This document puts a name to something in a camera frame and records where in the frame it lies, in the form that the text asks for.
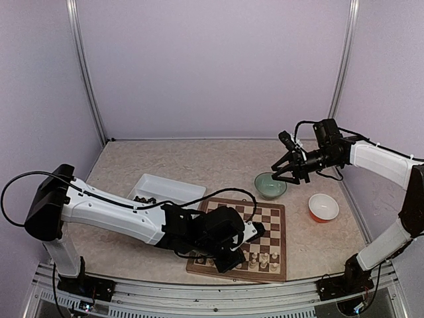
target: chessboard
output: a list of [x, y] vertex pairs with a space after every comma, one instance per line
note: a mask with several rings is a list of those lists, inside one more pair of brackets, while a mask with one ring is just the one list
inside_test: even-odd
[[[204, 201], [200, 210], [208, 213], [220, 206], [234, 208], [247, 220], [253, 212], [253, 203], [232, 199], [213, 197]], [[188, 273], [205, 276], [218, 276], [251, 282], [284, 282], [286, 280], [286, 214], [284, 205], [258, 203], [253, 216], [254, 222], [262, 222], [265, 234], [250, 243], [241, 245], [246, 261], [236, 268], [221, 274], [218, 273], [213, 260], [189, 259]]]

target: white wall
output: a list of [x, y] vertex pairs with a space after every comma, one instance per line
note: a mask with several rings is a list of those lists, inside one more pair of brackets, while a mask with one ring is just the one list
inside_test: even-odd
[[325, 118], [349, 4], [78, 1], [109, 137], [276, 138]]
[[[66, 12], [56, 0], [0, 1], [0, 188], [29, 170], [67, 162], [85, 178], [101, 146], [80, 79]], [[6, 209], [22, 223], [43, 178], [7, 192]], [[0, 316], [18, 317], [46, 253], [24, 229], [0, 216]]]
[[[424, 2], [362, 0], [338, 124], [424, 158]], [[387, 229], [405, 193], [364, 170], [344, 176], [371, 235]], [[424, 240], [395, 259], [411, 317], [424, 317]]]

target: marble tabletop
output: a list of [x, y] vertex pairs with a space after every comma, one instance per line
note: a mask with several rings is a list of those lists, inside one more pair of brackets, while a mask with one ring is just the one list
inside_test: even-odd
[[[315, 143], [304, 141], [304, 148]], [[224, 187], [256, 192], [253, 180], [285, 153], [277, 140], [161, 140], [109, 142], [101, 153], [88, 184], [126, 197], [143, 174], [153, 174], [207, 188]], [[339, 216], [316, 223], [307, 202], [314, 193], [336, 199]], [[244, 199], [242, 193], [220, 197]], [[288, 185], [272, 203], [286, 206], [287, 278], [297, 280], [342, 272], [347, 258], [364, 248], [364, 240], [338, 182], [311, 174], [311, 183]], [[188, 274], [186, 260], [170, 250], [89, 225], [69, 224], [86, 270], [119, 278], [175, 284], [241, 284], [222, 278]]]

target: white bowl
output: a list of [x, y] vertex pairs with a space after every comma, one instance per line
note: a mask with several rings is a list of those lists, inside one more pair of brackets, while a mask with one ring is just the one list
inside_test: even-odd
[[339, 215], [339, 205], [329, 195], [317, 193], [309, 198], [309, 213], [315, 221], [326, 223]]

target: green bowl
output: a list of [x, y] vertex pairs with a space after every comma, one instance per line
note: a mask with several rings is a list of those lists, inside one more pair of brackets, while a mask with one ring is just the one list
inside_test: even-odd
[[257, 176], [254, 186], [265, 200], [275, 200], [287, 190], [287, 183], [273, 180], [270, 172]]

